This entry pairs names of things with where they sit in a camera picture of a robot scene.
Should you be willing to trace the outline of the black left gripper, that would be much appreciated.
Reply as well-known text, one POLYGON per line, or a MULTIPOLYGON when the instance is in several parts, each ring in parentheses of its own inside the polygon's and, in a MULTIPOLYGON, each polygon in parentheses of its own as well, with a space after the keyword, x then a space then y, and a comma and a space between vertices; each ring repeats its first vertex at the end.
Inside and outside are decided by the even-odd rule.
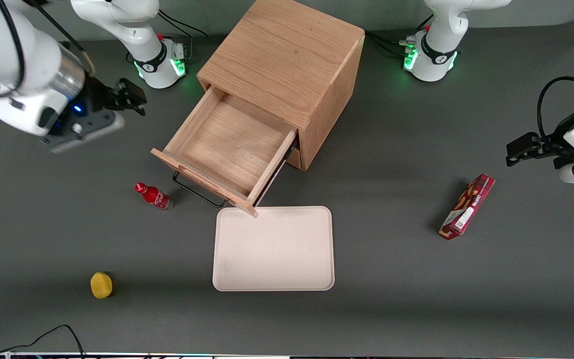
POLYGON ((545 134, 542 111, 536 111, 536 121, 540 137, 535 132, 528 132, 511 141, 507 145, 506 166, 512 167, 519 162, 530 159, 539 159, 540 149, 544 157, 555 157, 553 163, 556 170, 564 166, 574 166, 574 147, 564 139, 564 135, 574 129, 574 112, 564 118, 551 134, 545 134))

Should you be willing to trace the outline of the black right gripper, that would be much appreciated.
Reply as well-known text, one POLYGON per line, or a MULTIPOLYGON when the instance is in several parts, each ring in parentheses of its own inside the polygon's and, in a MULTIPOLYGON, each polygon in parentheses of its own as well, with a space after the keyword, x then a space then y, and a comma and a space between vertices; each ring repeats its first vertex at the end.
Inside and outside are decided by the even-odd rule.
POLYGON ((112 111, 135 111, 145 116, 146 95, 129 79, 119 79, 114 103, 112 89, 86 74, 83 87, 59 116, 59 136, 104 136, 115 127, 112 111))

